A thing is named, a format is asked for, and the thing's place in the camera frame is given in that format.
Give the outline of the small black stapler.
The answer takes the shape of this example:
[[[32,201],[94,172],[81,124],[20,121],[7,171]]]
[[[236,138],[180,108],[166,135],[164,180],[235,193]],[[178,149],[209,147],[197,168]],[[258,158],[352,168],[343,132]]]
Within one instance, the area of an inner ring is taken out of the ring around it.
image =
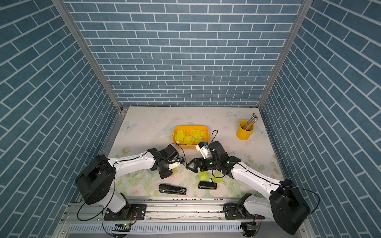
[[[217,189],[217,183],[212,181],[200,181],[198,184],[199,189]]]

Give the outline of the yellow plastic storage box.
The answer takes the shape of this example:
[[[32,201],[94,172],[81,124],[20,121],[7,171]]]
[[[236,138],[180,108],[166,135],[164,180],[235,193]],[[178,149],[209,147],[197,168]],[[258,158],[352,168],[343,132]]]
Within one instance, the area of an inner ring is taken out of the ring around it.
[[[173,131],[173,142],[183,149],[195,149],[199,143],[209,143],[209,130],[199,125],[177,126]]]

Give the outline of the yellow shuttlecock small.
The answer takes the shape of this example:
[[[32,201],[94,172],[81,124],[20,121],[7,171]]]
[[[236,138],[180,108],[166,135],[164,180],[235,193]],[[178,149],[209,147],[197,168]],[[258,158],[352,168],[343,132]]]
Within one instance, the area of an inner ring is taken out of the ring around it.
[[[195,139],[203,139],[206,136],[206,131],[204,131],[204,130],[191,130],[190,135]]]

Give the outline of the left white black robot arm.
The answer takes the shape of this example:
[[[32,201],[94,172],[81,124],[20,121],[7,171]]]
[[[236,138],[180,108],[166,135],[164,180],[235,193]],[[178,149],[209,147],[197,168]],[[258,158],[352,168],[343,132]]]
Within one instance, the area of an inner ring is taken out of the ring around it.
[[[122,158],[107,158],[101,154],[93,158],[78,174],[75,184],[84,203],[98,204],[114,213],[122,211],[128,204],[127,199],[116,192],[117,178],[140,170],[158,171],[165,179],[173,174],[173,169],[184,163],[173,145],[162,150],[155,148],[146,152]]]

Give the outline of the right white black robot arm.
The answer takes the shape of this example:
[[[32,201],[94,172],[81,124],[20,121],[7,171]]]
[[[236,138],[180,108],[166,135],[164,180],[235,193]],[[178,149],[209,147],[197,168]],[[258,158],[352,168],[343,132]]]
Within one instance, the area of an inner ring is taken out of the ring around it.
[[[314,212],[303,198],[302,188],[289,179],[280,181],[250,168],[241,159],[229,156],[220,142],[201,142],[196,149],[202,157],[187,163],[188,170],[194,173],[219,171],[223,176],[246,184],[264,197],[260,200],[250,193],[245,194],[236,205],[226,206],[229,218],[233,218],[234,214],[243,219],[254,219],[255,216],[269,218],[283,231],[294,235]]]

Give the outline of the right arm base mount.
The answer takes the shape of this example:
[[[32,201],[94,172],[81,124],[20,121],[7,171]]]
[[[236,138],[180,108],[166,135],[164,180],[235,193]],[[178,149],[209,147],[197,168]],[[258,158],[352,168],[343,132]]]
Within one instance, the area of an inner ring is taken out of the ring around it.
[[[223,206],[223,212],[225,214],[226,220],[238,220],[238,219],[249,219],[254,220],[255,218],[264,219],[265,216],[258,214],[250,214],[244,207],[244,202],[251,193],[246,193],[237,203],[226,203]]]

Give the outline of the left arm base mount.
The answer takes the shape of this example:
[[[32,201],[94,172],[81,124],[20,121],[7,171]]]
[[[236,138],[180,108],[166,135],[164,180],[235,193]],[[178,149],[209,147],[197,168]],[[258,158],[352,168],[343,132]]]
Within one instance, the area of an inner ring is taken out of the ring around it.
[[[147,210],[146,204],[131,204],[122,194],[114,194],[107,205],[104,219],[106,221],[141,221],[144,220]]]

